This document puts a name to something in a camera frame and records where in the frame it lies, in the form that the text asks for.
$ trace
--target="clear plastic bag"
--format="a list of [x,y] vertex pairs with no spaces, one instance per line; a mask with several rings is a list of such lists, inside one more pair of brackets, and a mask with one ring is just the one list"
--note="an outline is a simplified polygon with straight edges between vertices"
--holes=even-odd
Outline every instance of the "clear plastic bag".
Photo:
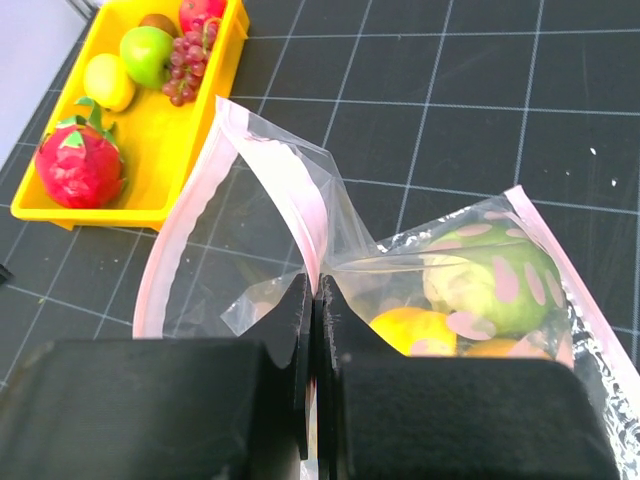
[[219,99],[152,250],[134,336],[240,335],[302,268],[314,291],[320,274],[334,276],[350,307],[405,355],[574,368],[623,478],[636,478],[640,377],[520,187],[376,242],[329,152]]

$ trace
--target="red grapes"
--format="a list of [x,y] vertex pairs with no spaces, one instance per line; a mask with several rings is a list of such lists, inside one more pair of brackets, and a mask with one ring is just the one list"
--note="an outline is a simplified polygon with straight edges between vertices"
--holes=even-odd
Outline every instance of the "red grapes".
[[195,101],[218,35],[219,21],[218,18],[207,19],[200,15],[193,20],[192,31],[173,40],[173,52],[169,58],[171,79],[162,87],[162,93],[174,106],[181,107]]

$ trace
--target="red apple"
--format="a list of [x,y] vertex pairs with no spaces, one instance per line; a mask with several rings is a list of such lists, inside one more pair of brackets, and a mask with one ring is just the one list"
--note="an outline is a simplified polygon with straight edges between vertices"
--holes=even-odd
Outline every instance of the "red apple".
[[182,33],[186,34],[193,30],[194,20],[204,23],[211,18],[222,19],[226,6],[227,0],[182,0],[180,5]]

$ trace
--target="plastic tray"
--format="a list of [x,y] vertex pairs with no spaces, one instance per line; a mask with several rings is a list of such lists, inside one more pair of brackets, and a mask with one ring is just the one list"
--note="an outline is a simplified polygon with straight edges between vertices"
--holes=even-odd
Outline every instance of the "plastic tray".
[[[87,62],[100,53],[118,54],[120,39],[149,13],[162,13],[176,26],[180,0],[112,0],[99,11],[69,79],[53,110],[46,132],[86,107]],[[195,103],[176,108],[160,91],[138,86],[132,104],[121,113],[106,113],[116,122],[115,139],[125,160],[127,186],[108,207],[67,209],[44,190],[32,161],[11,205],[22,220],[49,221],[66,229],[75,225],[148,227],[160,230],[186,182],[215,115],[216,95],[227,97],[247,38],[249,18],[241,0],[228,0],[218,38]]]

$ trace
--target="dragon fruit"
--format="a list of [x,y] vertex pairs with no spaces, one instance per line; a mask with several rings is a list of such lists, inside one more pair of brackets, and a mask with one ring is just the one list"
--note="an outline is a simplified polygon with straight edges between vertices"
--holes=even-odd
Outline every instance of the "dragon fruit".
[[58,123],[40,143],[36,171],[49,196],[67,208],[101,208],[122,191],[123,162],[111,130],[102,128],[100,106],[83,97],[76,105],[91,107],[88,118],[74,115]]

